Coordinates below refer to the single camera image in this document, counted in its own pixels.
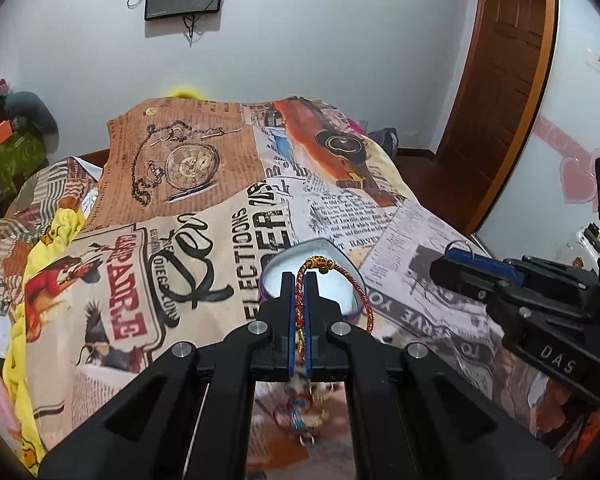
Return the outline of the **yellow blanket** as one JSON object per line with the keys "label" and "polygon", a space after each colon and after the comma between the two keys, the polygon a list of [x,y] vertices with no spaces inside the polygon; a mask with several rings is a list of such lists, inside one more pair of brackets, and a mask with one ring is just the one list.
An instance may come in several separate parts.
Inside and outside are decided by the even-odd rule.
{"label": "yellow blanket", "polygon": [[[56,211],[47,232],[27,256],[22,276],[22,292],[30,278],[60,257],[82,230],[84,223],[84,214],[79,209],[60,208]],[[14,404],[15,418],[20,423],[20,462],[36,477],[46,452],[34,421],[26,375],[27,336],[33,336],[33,326],[35,322],[28,314],[24,300],[21,300],[15,306],[14,322],[10,329],[10,341],[3,368],[3,382]]]}

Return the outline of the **green patterned cloth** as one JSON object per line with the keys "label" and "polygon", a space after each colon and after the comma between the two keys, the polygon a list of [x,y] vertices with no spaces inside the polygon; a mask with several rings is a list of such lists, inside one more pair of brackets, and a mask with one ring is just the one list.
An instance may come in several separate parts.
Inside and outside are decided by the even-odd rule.
{"label": "green patterned cloth", "polygon": [[16,132],[0,146],[0,204],[12,200],[28,177],[47,164],[41,138]]}

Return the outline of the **wooden door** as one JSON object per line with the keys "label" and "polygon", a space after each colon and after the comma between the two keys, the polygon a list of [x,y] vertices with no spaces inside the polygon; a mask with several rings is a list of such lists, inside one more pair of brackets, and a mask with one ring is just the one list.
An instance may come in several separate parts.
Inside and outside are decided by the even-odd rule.
{"label": "wooden door", "polygon": [[449,224],[481,226],[513,169],[538,108],[557,0],[478,0],[460,88],[439,148]]}

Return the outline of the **yellow round object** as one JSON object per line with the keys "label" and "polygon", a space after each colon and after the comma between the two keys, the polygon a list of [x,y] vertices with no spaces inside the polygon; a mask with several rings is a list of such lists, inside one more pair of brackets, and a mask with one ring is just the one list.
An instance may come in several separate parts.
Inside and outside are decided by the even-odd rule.
{"label": "yellow round object", "polygon": [[168,98],[175,99],[189,99],[189,100],[206,100],[207,97],[199,90],[189,87],[181,86],[171,89],[166,96]]}

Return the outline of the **dark grey stuffed bag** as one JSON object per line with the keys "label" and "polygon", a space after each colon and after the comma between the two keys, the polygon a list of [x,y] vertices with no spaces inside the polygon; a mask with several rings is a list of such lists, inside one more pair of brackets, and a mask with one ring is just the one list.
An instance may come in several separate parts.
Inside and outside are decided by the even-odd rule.
{"label": "dark grey stuffed bag", "polygon": [[59,128],[56,119],[35,93],[9,93],[4,99],[3,110],[15,131],[29,128],[42,139],[47,154],[57,152]]}

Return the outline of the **newspaper print bed cover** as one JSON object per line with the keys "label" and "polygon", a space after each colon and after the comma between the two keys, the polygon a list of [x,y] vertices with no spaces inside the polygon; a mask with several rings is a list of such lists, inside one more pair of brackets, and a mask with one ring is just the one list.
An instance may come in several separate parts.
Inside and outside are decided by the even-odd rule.
{"label": "newspaper print bed cover", "polygon": [[[380,146],[321,101],[153,99],[109,125],[91,176],[74,158],[35,174],[0,219],[0,325],[33,318],[26,375],[45,452],[181,336],[211,344],[254,318],[264,266],[314,238],[356,266],[413,199]],[[24,285],[60,208],[82,230]]]}

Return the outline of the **dark bag on floor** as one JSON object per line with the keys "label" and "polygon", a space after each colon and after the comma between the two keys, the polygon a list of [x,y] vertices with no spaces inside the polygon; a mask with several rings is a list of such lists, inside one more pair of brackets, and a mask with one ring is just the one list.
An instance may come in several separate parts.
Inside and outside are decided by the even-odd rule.
{"label": "dark bag on floor", "polygon": [[399,148],[399,137],[395,128],[389,127],[371,131],[367,133],[367,136],[376,142],[391,159],[396,158]]}

